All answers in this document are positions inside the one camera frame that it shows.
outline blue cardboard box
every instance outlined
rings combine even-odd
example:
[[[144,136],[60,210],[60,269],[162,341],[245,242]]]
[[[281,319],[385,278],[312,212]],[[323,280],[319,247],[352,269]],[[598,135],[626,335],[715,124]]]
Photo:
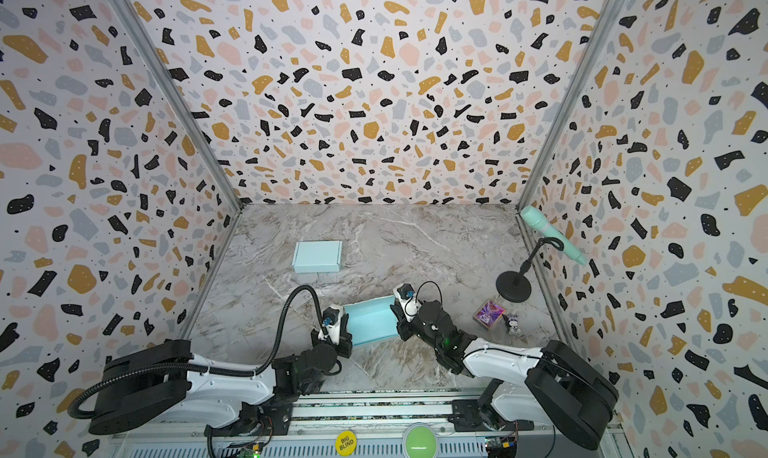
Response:
[[[397,318],[389,309],[394,302],[395,295],[389,295],[344,305],[344,311],[350,316],[346,330],[352,334],[352,346],[399,338]]]
[[[341,270],[341,240],[298,242],[293,251],[296,273],[333,273]]]

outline marble floor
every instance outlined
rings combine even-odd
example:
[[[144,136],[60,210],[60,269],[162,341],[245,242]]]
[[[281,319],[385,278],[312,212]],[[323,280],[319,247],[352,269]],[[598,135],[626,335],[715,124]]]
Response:
[[[343,240],[339,273],[293,272],[296,242]],[[501,299],[499,273],[526,258],[512,205],[248,205],[190,335],[193,350],[217,360],[259,364],[274,343],[288,294],[307,283],[324,309],[392,294],[402,282],[416,289],[434,280],[455,325],[478,337],[518,347],[557,338],[541,289],[529,272],[533,294],[522,304]],[[427,285],[419,295],[437,299]],[[486,331],[474,321],[488,299],[518,315],[522,334],[499,321]],[[316,327],[308,293],[297,295],[283,330],[278,357],[311,347]],[[323,390],[408,390],[483,387],[489,379],[450,374],[432,348],[416,337],[355,348],[343,371]]]

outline speckled wall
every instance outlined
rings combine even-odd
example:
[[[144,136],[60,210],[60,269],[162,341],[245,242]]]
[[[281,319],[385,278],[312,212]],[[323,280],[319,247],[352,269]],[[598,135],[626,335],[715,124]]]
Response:
[[[638,456],[768,456],[768,0],[628,0],[536,205]]]
[[[247,203],[516,202],[603,0],[131,0]]]
[[[105,0],[0,2],[0,456],[90,456],[67,405],[178,335],[235,211]]]

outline metal frame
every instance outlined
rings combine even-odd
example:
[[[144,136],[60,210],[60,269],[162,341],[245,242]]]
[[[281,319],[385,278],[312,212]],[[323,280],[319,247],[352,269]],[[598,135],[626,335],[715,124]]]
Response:
[[[462,433],[448,423],[450,402],[456,399],[477,399],[482,389],[467,390],[410,390],[366,393],[329,392],[305,396],[293,408],[291,426],[286,436],[274,436],[271,451],[264,457],[278,456],[336,456],[333,449],[336,436],[352,429],[358,439],[360,452],[354,456],[402,456],[399,450],[384,446],[399,444],[405,430],[415,423],[428,424],[436,432],[441,450],[439,458],[463,458],[486,456],[486,438],[506,436],[508,432],[484,431]],[[125,434],[113,435],[104,446],[106,458],[206,458],[203,425],[200,424],[152,424],[139,427]],[[549,446],[553,435],[550,425],[536,424],[533,430],[521,431],[521,436],[539,438]],[[216,438],[214,449],[217,456],[229,444],[249,441],[243,437]],[[601,443],[605,458],[631,458],[626,438],[617,426],[610,426]]]
[[[604,10],[600,14],[595,30],[592,33],[592,39],[585,50],[584,58],[576,69],[574,79],[571,80],[564,96],[563,105],[558,111],[558,116],[555,118],[552,128],[549,130],[544,141],[544,145],[539,151],[538,158],[532,167],[527,186],[525,186],[521,199],[518,202],[519,209],[532,201],[532,196],[537,189],[537,186],[533,184],[538,184],[544,175],[549,163],[549,156],[552,154],[555,146],[557,146],[558,137],[562,134],[562,130],[568,122],[575,104],[578,102],[579,92],[586,84],[595,64],[600,59],[600,51],[608,40],[610,31],[625,1],[606,0]],[[133,41],[140,56],[147,64],[150,73],[158,83],[160,90],[192,139],[195,148],[208,166],[221,193],[237,211],[230,231],[222,244],[224,252],[220,253],[219,257],[214,261],[209,278],[200,291],[197,303],[194,305],[194,310],[180,333],[181,338],[188,338],[221,261],[224,259],[226,250],[229,248],[230,241],[240,219],[240,214],[242,213],[243,204],[235,195],[234,188],[218,164],[218,160],[206,142],[200,128],[197,127],[197,123],[192,118],[192,114],[181,97],[178,88],[171,82],[168,71],[160,61],[157,50],[152,44],[144,26],[139,21],[129,0],[107,0],[107,2],[115,10],[126,34]],[[516,220],[522,232],[526,248],[528,250],[533,249],[534,237],[532,232],[527,229],[519,216]],[[544,271],[542,261],[538,256],[534,258],[533,268],[537,280],[542,287],[542,293],[558,336],[573,348],[574,343],[571,339],[571,334],[565,326],[558,301],[549,285],[549,281],[544,275],[546,271]],[[450,437],[451,440],[454,438],[464,439],[466,437],[467,440],[471,441],[473,437],[475,437],[475,440],[480,440],[479,436],[501,436],[506,434],[504,432],[491,431],[482,434],[457,433],[454,431],[453,425],[447,422],[446,417],[452,411],[450,405],[452,400],[459,398],[476,399],[481,393],[482,390],[474,389],[448,391],[394,390],[375,393],[325,393],[303,397],[295,403],[289,434],[287,436],[274,437],[274,444],[271,446],[279,446],[280,444],[288,446],[298,440],[304,442],[306,440],[318,441],[327,438],[330,434],[338,434],[350,427],[356,430],[360,443],[366,444],[370,440],[399,438],[405,429],[413,423],[430,424],[437,430],[440,430],[438,436],[441,438]],[[521,434],[550,434],[551,432],[547,429],[548,426],[546,425],[537,425],[533,431],[526,431]],[[215,441],[215,446],[219,452],[224,448],[225,444],[232,443],[232,439],[227,440]],[[163,452],[162,456],[176,456],[177,453],[173,448],[173,444],[199,444],[200,448],[204,450],[204,441],[205,438],[202,434],[201,425],[152,424],[151,426],[142,426],[126,434],[112,436],[109,442],[105,444],[104,455],[122,458],[124,456],[133,456],[132,451],[140,444],[155,444],[157,446],[170,444],[171,448],[168,448],[169,453]],[[599,453],[606,458],[632,456],[631,450],[626,444],[626,438],[623,436],[623,431],[618,424],[609,425],[603,443],[600,444]],[[293,455],[293,453],[277,454],[280,456]],[[471,455],[439,453],[438,455],[441,458],[448,458],[449,456],[484,456],[482,453],[480,455],[474,453]]]
[[[549,165],[549,156],[552,155],[554,148],[557,146],[558,139],[568,123],[568,118],[571,117],[571,112],[579,101],[581,89],[590,79],[594,66],[600,61],[600,52],[603,50],[605,42],[608,41],[610,32],[616,26],[616,19],[626,1],[605,0],[605,6],[600,13],[600,18],[598,18],[594,25],[594,32],[592,32],[587,49],[584,51],[584,57],[581,58],[581,63],[576,68],[574,79],[568,85],[568,90],[565,92],[563,104],[560,110],[558,110],[558,115],[549,129],[547,137],[544,139],[542,148],[537,153],[538,158],[531,169],[531,173],[528,175],[528,182],[525,184],[523,194],[518,202],[518,209],[523,209],[523,207],[533,201],[532,196],[536,193],[538,183],[541,181],[547,165]]]
[[[230,249],[230,242],[232,242],[232,237],[235,235],[235,230],[240,223],[240,218],[242,215],[243,211],[238,210],[237,215],[235,215],[235,217],[230,222],[230,230],[228,232],[229,234],[221,244],[221,252],[219,253],[219,256],[217,256],[214,260],[214,265],[210,267],[208,278],[206,279],[205,283],[203,283],[203,288],[200,290],[200,295],[197,297],[197,301],[193,305],[192,312],[189,313],[187,320],[184,322],[184,327],[179,333],[180,340],[188,340],[190,334],[192,333],[192,327],[194,326],[195,321],[197,321],[197,316],[200,314],[200,310],[203,308],[203,303],[205,303],[205,300],[208,298],[208,292],[210,291],[210,287],[214,284],[216,273],[218,273],[219,267],[221,266],[222,261],[224,261],[226,251]]]
[[[118,22],[122,25],[123,30],[133,42],[139,55],[144,60],[149,69],[149,73],[152,78],[158,84],[160,91],[168,100],[168,104],[173,109],[178,120],[181,122],[181,126],[187,132],[187,135],[192,139],[195,149],[200,154],[200,158],[208,167],[210,174],[214,177],[216,185],[219,187],[219,192],[223,196],[224,200],[228,204],[232,205],[235,210],[235,216],[233,217],[229,229],[225,229],[226,234],[224,242],[221,244],[219,255],[214,260],[213,266],[208,273],[208,279],[203,284],[203,288],[197,296],[197,301],[193,304],[192,311],[189,313],[187,320],[184,322],[184,326],[179,333],[180,339],[186,340],[189,338],[192,331],[194,322],[197,320],[197,315],[200,314],[200,309],[203,307],[208,291],[211,285],[214,283],[214,277],[216,272],[221,266],[221,262],[224,261],[226,251],[230,247],[232,236],[237,228],[237,224],[240,221],[240,215],[243,212],[243,203],[237,198],[234,192],[234,188],[226,177],[224,170],[219,165],[219,161],[214,155],[214,151],[210,148],[203,136],[200,127],[197,126],[194,118],[192,118],[192,112],[187,107],[187,102],[181,97],[181,92],[174,86],[170,79],[168,70],[160,60],[158,51],[152,44],[146,29],[139,21],[138,16],[135,13],[133,5],[129,0],[107,0],[107,3],[112,7],[117,15]]]
[[[197,123],[192,118],[192,112],[187,107],[187,102],[181,97],[179,89],[171,82],[168,70],[160,60],[158,51],[152,44],[147,30],[139,22],[133,5],[129,0],[107,0],[107,3],[115,11],[118,22],[120,22],[130,40],[133,41],[139,55],[144,59],[150,74],[152,74],[155,82],[157,82],[160,91],[168,100],[168,104],[181,122],[181,126],[184,127],[187,135],[192,139],[195,149],[207,165],[210,174],[214,177],[214,181],[218,185],[224,199],[239,212],[243,208],[243,203],[235,195],[234,188],[229,179],[226,178],[226,174],[221,165],[219,165],[219,160],[214,155],[214,151],[210,148],[205,137],[203,137],[203,132],[200,130],[200,127],[197,127]]]

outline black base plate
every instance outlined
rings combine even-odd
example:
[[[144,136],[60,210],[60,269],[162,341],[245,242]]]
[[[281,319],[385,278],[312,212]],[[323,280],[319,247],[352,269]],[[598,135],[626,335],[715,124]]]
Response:
[[[496,278],[496,290],[503,299],[513,303],[522,303],[531,297],[531,282],[523,275],[515,284],[514,280],[518,276],[517,271],[504,271]]]
[[[288,434],[288,426],[290,426],[290,419],[292,414],[293,404],[287,404],[283,406],[264,406],[262,423],[269,426],[269,422],[272,420],[272,427],[274,428],[272,435],[285,436]]]
[[[453,423],[456,431],[490,431],[482,422],[477,400],[454,400],[451,402],[451,411],[448,422]],[[532,429],[532,421],[518,420],[518,431]],[[498,431],[514,431],[514,422],[508,422]]]

